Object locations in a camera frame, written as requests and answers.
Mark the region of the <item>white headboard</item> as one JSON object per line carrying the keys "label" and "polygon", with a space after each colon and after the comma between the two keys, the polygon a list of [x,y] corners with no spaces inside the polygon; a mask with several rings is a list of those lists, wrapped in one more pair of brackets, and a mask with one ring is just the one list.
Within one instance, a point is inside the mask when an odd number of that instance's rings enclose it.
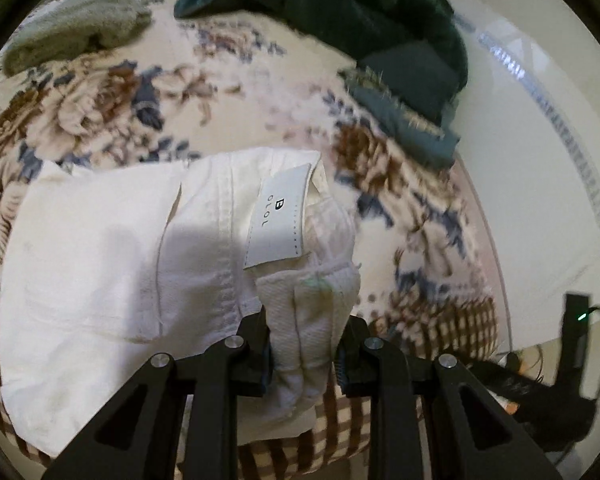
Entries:
{"label": "white headboard", "polygon": [[600,45],[562,0],[450,0],[469,60],[453,126],[517,348],[555,339],[566,292],[600,304]]}

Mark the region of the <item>floral bed blanket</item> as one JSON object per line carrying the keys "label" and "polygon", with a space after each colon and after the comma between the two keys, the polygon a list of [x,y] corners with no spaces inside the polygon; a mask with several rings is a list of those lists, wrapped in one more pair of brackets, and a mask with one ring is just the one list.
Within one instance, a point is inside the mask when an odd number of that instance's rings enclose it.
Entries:
{"label": "floral bed blanket", "polygon": [[[23,24],[65,0],[50,0]],[[180,21],[175,0],[140,0],[152,21],[123,47],[50,61],[14,76],[0,61],[0,291],[20,205],[46,164],[106,171],[194,162],[250,148],[321,155],[355,223],[361,278],[350,312],[403,351],[454,348],[478,359],[498,346],[498,315],[453,169],[407,155],[351,98],[339,52],[280,21],[234,12]],[[0,434],[35,470],[48,455],[15,432],[1,395]],[[316,423],[293,438],[239,443],[238,470],[287,479],[361,453],[370,402],[350,401],[329,371]]]}

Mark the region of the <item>teal folded pillowcase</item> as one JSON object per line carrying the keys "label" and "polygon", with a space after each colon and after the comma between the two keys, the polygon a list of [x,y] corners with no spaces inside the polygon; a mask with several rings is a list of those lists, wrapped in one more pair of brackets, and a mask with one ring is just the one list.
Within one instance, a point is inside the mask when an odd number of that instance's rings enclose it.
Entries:
{"label": "teal folded pillowcase", "polygon": [[340,70],[344,86],[416,162],[448,170],[460,138],[451,130],[460,81],[426,41],[371,54]]}

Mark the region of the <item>dark green plush blanket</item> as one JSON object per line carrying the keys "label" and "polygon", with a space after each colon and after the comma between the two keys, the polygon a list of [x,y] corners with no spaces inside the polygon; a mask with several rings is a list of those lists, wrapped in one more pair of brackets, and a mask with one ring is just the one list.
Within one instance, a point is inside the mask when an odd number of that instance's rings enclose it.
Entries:
{"label": "dark green plush blanket", "polygon": [[238,10],[280,18],[349,55],[435,124],[468,81],[466,48],[448,0],[178,0],[174,15]]}

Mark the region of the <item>white pants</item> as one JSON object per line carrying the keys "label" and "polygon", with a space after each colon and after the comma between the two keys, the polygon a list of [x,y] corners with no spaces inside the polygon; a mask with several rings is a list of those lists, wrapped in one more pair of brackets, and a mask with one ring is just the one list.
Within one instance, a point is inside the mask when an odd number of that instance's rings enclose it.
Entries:
{"label": "white pants", "polygon": [[2,270],[1,395],[16,434],[59,454],[153,354],[204,352],[257,312],[273,382],[239,402],[238,440],[311,430],[360,291],[355,234],[314,151],[44,165]]}

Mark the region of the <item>grey folded sweater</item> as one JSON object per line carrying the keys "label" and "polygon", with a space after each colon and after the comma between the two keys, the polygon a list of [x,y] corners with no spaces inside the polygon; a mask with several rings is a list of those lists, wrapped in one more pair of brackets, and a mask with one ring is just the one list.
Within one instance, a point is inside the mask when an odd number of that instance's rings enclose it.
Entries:
{"label": "grey folded sweater", "polygon": [[12,35],[3,72],[14,76],[46,62],[124,46],[151,21],[151,10],[140,0],[65,0]]}

